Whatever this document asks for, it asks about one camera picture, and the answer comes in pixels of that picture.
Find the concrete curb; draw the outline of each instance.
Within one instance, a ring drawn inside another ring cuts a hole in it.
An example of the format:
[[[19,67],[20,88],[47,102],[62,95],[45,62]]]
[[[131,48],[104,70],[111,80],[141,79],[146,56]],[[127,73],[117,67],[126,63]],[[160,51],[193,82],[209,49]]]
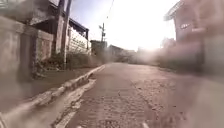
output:
[[[63,95],[66,91],[74,90],[78,88],[79,86],[81,86],[82,84],[84,84],[85,82],[88,82],[89,77],[93,75],[93,73],[102,70],[104,67],[105,65],[102,65],[100,67],[92,69],[88,73],[76,79],[72,79],[65,82],[59,88],[53,88],[53,89],[50,89],[49,91],[39,94],[38,96],[32,99],[34,106],[41,107],[41,106],[48,105],[49,103],[51,103],[52,101],[54,101],[55,99]]]
[[[3,120],[3,116],[0,113],[0,128],[6,128],[5,121]]]

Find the sky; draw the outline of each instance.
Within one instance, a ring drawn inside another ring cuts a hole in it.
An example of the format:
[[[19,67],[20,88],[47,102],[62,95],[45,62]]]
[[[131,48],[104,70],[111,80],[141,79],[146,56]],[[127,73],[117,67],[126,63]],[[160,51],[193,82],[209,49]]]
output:
[[[163,16],[179,0],[73,0],[71,17],[89,28],[90,39],[100,40],[105,23],[106,41],[125,49],[155,50],[162,40],[175,38],[173,21]]]

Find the street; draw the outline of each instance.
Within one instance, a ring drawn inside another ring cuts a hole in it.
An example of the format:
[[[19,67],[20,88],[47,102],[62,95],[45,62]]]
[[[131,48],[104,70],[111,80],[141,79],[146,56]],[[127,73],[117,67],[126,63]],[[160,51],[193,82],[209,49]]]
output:
[[[212,92],[206,86],[202,87],[205,82],[197,76],[177,74],[157,67],[115,63],[107,65],[92,79],[96,79],[96,84],[81,97],[81,107],[66,128],[223,126],[213,110],[217,108],[212,107],[219,103],[217,97],[213,97],[217,99],[213,103],[212,97],[208,98],[214,96],[213,93],[219,93],[214,90],[217,88],[213,88]],[[207,90],[208,99],[201,97],[204,94],[202,90]]]

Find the power line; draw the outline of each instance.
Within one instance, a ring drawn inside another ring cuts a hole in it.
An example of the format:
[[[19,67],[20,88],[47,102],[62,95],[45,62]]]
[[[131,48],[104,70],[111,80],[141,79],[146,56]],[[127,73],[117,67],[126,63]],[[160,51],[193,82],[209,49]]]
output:
[[[107,14],[107,19],[109,18],[109,15],[110,15],[110,12],[111,12],[111,10],[112,10],[113,5],[114,5],[114,0],[113,0],[112,3],[111,3],[110,10],[109,10],[109,12],[108,12],[108,14]]]

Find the roof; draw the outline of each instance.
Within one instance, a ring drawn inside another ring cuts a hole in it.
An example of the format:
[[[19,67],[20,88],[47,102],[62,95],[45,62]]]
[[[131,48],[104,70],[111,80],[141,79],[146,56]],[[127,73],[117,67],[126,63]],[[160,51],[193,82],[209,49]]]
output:
[[[179,2],[177,2],[164,16],[164,20],[168,21],[173,19],[174,15],[176,14],[176,12],[184,5],[184,1],[180,0]]]
[[[57,5],[55,5],[54,3],[50,2],[50,6],[53,7],[53,9],[55,9],[55,13],[56,13]],[[84,27],[83,25],[81,25],[80,23],[78,23],[77,21],[75,21],[72,18],[70,18],[69,24],[72,24],[73,26],[78,26],[79,28],[83,29],[84,31],[88,31],[89,30],[88,28]]]

